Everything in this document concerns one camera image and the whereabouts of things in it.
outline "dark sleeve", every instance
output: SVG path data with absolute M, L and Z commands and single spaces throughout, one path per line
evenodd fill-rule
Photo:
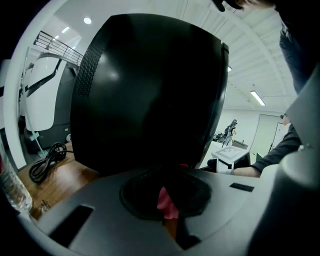
M 291 124 L 288 133 L 283 140 L 271 150 L 264 158 L 251 165 L 262 173 L 263 169 L 270 165 L 279 164 L 280 161 L 288 154 L 298 150 L 301 145 L 301 140 L 296 132 L 296 129 Z

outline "jeans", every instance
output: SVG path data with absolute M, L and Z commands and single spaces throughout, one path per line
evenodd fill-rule
M 299 94 L 316 67 L 316 58 L 310 54 L 312 49 L 301 47 L 288 31 L 281 32 L 280 47 L 291 72 L 294 89 Z

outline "doorway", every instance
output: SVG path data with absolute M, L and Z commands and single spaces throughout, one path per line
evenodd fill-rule
M 255 137 L 250 149 L 250 153 L 264 157 L 272 147 L 278 130 L 278 124 L 282 120 L 279 116 L 260 114 L 259 123 Z

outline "white machine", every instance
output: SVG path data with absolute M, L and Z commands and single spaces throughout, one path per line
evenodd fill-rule
M 67 142 L 71 96 L 78 68 L 69 59 L 47 52 L 35 62 L 25 88 L 27 109 L 24 111 L 28 117 L 23 134 L 29 152 L 39 151 L 35 136 L 42 149 L 56 142 Z

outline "white wall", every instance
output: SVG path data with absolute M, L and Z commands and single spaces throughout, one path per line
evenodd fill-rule
M 238 124 L 236 126 L 236 135 L 233 138 L 239 142 L 244 141 L 243 143 L 248 145 L 248 149 L 250 149 L 255 139 L 260 114 L 280 116 L 283 113 L 253 110 L 222 110 L 216 133 L 218 131 L 223 133 L 232 120 L 236 119 Z

